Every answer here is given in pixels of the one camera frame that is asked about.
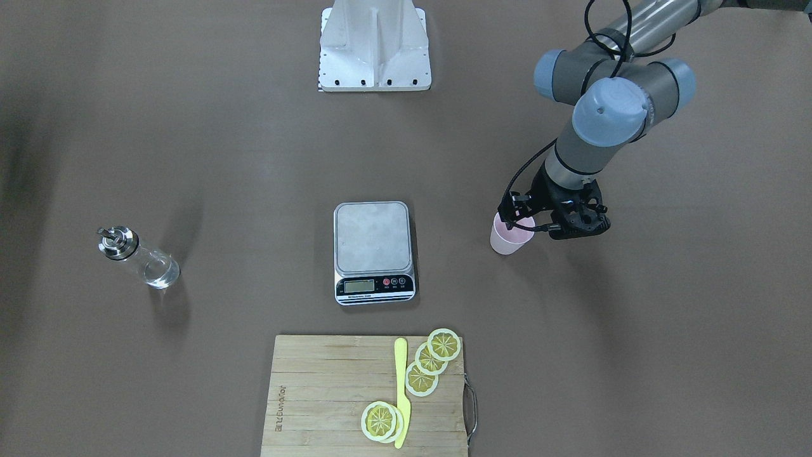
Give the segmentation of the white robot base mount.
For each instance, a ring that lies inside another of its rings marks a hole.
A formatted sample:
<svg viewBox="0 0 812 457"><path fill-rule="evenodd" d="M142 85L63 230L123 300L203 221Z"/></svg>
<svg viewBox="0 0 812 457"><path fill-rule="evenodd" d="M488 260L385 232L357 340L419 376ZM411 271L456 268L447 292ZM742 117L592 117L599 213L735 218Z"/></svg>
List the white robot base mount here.
<svg viewBox="0 0 812 457"><path fill-rule="evenodd" d="M426 12L412 1L336 1L321 12L317 87L337 92L427 91Z"/></svg>

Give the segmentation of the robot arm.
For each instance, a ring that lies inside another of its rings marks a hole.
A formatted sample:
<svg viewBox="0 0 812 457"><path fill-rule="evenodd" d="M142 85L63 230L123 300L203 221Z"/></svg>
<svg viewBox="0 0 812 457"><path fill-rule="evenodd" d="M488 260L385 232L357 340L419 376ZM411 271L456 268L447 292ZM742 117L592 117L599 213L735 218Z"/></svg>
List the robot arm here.
<svg viewBox="0 0 812 457"><path fill-rule="evenodd" d="M624 2L624 16L600 30L589 24L573 50L551 50L534 70L540 95L573 107L571 120L544 156L530 190L507 186L495 219L510 234L547 232L554 240L598 236L611 228L598 174L624 145L635 142L686 106L697 79L682 60L638 63L672 46L679 29L721 8L810 14L809 1Z"/></svg>

